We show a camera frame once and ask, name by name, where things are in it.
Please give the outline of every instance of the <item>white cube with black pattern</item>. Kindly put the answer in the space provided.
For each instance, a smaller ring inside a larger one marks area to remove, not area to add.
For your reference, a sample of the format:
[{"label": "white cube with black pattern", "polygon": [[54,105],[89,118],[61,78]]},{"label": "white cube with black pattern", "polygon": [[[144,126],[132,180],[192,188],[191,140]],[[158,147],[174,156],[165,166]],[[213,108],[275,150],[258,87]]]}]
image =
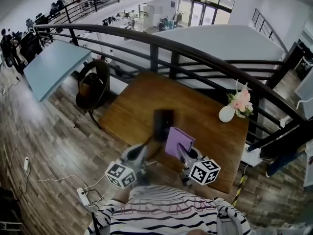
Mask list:
[{"label": "white cube with black pattern", "polygon": [[214,182],[219,175],[221,168],[213,160],[205,160],[194,163],[189,173],[189,177],[198,184],[204,186]]},{"label": "white cube with black pattern", "polygon": [[125,189],[136,181],[136,175],[133,169],[116,162],[111,162],[105,174],[112,184],[122,189]]}]

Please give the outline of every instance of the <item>striped shirt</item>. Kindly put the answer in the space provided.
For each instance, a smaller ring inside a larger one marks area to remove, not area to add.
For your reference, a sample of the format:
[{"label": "striped shirt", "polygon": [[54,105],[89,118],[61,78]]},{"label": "striped shirt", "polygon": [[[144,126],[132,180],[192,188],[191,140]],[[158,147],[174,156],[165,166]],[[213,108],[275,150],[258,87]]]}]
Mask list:
[{"label": "striped shirt", "polygon": [[[240,235],[249,235],[246,218],[221,198],[214,201],[167,187],[136,187],[127,204],[110,200],[96,215],[101,234],[174,235],[201,229],[222,234],[220,218],[231,219]],[[85,235],[95,234],[93,222]]]}]

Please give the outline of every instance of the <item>power strip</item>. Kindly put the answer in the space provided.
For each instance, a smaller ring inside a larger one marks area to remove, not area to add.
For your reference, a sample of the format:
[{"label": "power strip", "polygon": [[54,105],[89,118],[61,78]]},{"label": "power strip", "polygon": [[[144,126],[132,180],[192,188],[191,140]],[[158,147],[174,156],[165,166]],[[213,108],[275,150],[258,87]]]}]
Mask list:
[{"label": "power strip", "polygon": [[28,167],[29,167],[29,158],[25,157],[25,161],[24,161],[24,170],[27,172],[28,171]]},{"label": "power strip", "polygon": [[83,205],[88,206],[90,204],[90,201],[87,197],[87,193],[83,190],[83,188],[81,188],[81,187],[78,188],[77,193],[78,193],[80,200],[82,201]]}]

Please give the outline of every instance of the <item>black railing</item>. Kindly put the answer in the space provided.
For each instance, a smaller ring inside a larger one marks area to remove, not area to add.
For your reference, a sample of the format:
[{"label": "black railing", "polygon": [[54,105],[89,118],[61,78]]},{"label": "black railing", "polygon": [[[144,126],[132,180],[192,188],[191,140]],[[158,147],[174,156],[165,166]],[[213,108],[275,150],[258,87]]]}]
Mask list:
[{"label": "black railing", "polygon": [[123,0],[76,0],[48,16],[47,21],[49,24],[73,23],[99,9],[121,1]]},{"label": "black railing", "polygon": [[269,24],[266,18],[263,17],[260,11],[258,11],[257,8],[254,11],[252,22],[257,31],[259,31],[260,33],[274,41],[276,44],[278,44],[284,50],[285,53],[288,52],[286,46],[284,45],[280,37],[277,35],[276,31]]},{"label": "black railing", "polygon": [[[242,64],[269,64],[269,65],[279,65],[279,69],[277,70],[271,70],[272,76],[268,77],[267,81],[272,81],[276,76],[280,75],[281,71],[287,70],[292,68],[292,65],[294,64],[295,60],[300,60],[302,58],[300,47],[295,43],[294,47],[290,50],[288,53],[286,59],[284,61],[258,61],[258,60],[228,60],[223,61],[220,60],[214,56],[211,56],[208,53],[205,53],[203,51],[200,51],[198,49],[192,48],[190,46],[162,38],[156,35],[147,34],[143,32],[133,31],[133,30],[126,30],[121,29],[117,27],[109,27],[109,26],[100,26],[100,25],[90,25],[90,24],[56,24],[56,25],[37,25],[35,26],[35,29],[47,29],[47,28],[63,28],[63,29],[69,29],[71,34],[59,34],[54,32],[46,31],[40,31],[37,34],[40,37],[45,38],[45,44],[47,39],[50,39],[52,36],[62,36],[62,37],[68,37],[71,39],[71,42],[75,45],[79,45],[78,41],[83,40],[86,42],[98,44],[101,46],[107,46],[110,48],[114,48],[116,50],[122,51],[124,53],[129,53],[132,55],[135,55],[137,57],[146,59],[150,61],[149,67],[142,67],[136,63],[132,63],[130,61],[127,61],[125,59],[109,55],[106,53],[103,53],[98,50],[94,50],[91,48],[87,48],[82,46],[82,48],[89,49],[91,52],[105,56],[107,58],[110,58],[112,60],[115,60],[116,62],[119,62],[123,65],[126,65],[128,67],[131,67],[132,70],[124,70],[119,66],[113,66],[109,65],[110,68],[115,70],[114,77],[119,77],[120,80],[129,83],[131,79],[133,79],[137,73],[141,71],[146,71],[147,69],[150,69],[153,72],[168,75],[169,78],[174,80],[180,80],[180,79],[194,79],[199,82],[202,82],[213,89],[208,89],[209,91],[201,91],[202,93],[207,94],[208,96],[212,97],[213,99],[220,101],[221,103],[227,104],[225,102],[226,99],[226,93],[232,92],[233,90],[229,90],[222,85],[216,83],[212,77],[203,76],[200,73],[201,72],[208,72],[208,71],[217,71],[221,73],[221,76],[223,78],[227,79],[234,79],[239,80],[240,83],[245,84],[248,83],[249,89],[251,89],[251,94],[253,94],[253,106],[254,106],[254,112],[255,115],[251,116],[250,124],[249,124],[249,134],[250,137],[253,137],[253,140],[247,140],[247,143],[249,143],[251,146],[249,150],[254,150],[256,148],[259,148],[261,146],[267,145],[268,143],[272,142],[279,136],[283,135],[284,133],[290,131],[292,129],[291,127],[294,127],[298,125],[299,123],[302,123],[304,119],[298,114],[298,111],[290,106],[280,95],[278,95],[275,91],[273,91],[269,86],[262,83],[258,79],[265,80],[264,77],[253,77],[246,73],[246,71],[249,71],[250,68],[246,69],[239,69],[235,66],[233,66],[231,63],[242,63]],[[76,36],[74,34],[74,30],[84,30],[89,32],[98,32],[98,33],[104,33],[109,34],[113,36],[123,37],[131,40],[136,40],[145,44],[149,44],[150,46],[150,54],[144,54],[142,52],[139,52],[134,49],[122,47],[113,45],[111,43],[105,43],[98,40],[88,39],[80,36]],[[164,60],[161,60],[159,58],[159,49],[165,49],[171,52],[171,62],[166,62]],[[189,63],[180,63],[180,58],[188,58],[192,60]],[[205,67],[205,69],[201,70],[187,70],[184,67],[189,65],[202,65]],[[264,69],[253,69],[255,72],[264,72]],[[285,128],[282,128],[280,126],[280,121],[275,117],[272,116],[271,113],[266,112],[265,109],[259,106],[259,99],[265,98],[268,101],[270,101],[272,104],[277,106],[280,110],[285,112],[287,115],[289,115],[293,120],[290,124],[286,125]],[[278,126],[278,131],[273,132],[269,130],[266,126],[263,125],[262,122],[258,121],[258,114],[262,115],[264,118],[269,119],[272,123],[274,123],[276,126]]]}]

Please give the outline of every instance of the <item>wooden table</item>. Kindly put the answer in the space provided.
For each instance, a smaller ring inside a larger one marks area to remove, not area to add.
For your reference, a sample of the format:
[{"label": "wooden table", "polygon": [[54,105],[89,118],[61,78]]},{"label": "wooden table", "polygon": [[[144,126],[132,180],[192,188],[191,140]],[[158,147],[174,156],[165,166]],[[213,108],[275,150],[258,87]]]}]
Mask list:
[{"label": "wooden table", "polygon": [[[100,126],[129,145],[152,135],[154,109],[173,109],[175,127],[196,139],[194,146],[222,168],[210,187],[229,193],[242,156],[248,120],[219,120],[220,103],[164,76],[141,73],[99,120]],[[181,172],[183,166],[164,151],[155,160]]]}]

